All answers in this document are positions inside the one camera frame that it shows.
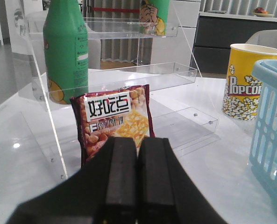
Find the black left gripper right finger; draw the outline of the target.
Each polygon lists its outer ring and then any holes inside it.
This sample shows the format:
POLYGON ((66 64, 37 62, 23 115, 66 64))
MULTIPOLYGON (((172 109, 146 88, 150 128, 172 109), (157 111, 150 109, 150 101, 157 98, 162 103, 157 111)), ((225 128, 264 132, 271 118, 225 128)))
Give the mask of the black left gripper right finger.
POLYGON ((182 168, 167 138, 145 138, 138 157, 140 224, 224 224, 182 168))

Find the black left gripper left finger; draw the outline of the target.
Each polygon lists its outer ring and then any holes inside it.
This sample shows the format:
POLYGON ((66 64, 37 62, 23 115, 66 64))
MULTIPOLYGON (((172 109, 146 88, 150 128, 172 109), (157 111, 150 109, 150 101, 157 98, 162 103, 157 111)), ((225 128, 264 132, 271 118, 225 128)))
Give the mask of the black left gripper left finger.
POLYGON ((21 203, 13 224, 134 224, 136 147, 131 138, 110 137, 75 175, 21 203))

